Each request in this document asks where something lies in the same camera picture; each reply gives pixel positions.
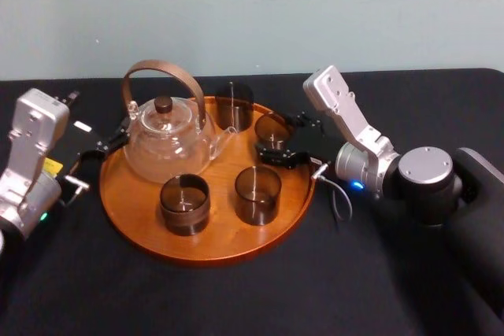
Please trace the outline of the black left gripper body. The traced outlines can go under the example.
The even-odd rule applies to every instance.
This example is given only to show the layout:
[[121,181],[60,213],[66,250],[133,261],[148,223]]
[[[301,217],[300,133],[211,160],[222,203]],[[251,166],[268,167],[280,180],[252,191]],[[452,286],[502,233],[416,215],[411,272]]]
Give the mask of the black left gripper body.
[[72,121],[43,162],[43,171],[55,179],[77,172],[91,159],[103,158],[102,138],[91,127]]

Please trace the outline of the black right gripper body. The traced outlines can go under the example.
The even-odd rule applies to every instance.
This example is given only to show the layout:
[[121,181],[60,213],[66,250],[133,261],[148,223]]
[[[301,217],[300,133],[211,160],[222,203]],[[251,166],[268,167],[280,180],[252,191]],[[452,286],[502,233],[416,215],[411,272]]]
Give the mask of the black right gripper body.
[[341,138],[327,136],[315,127],[299,127],[290,139],[291,157],[296,164],[334,162],[342,147]]

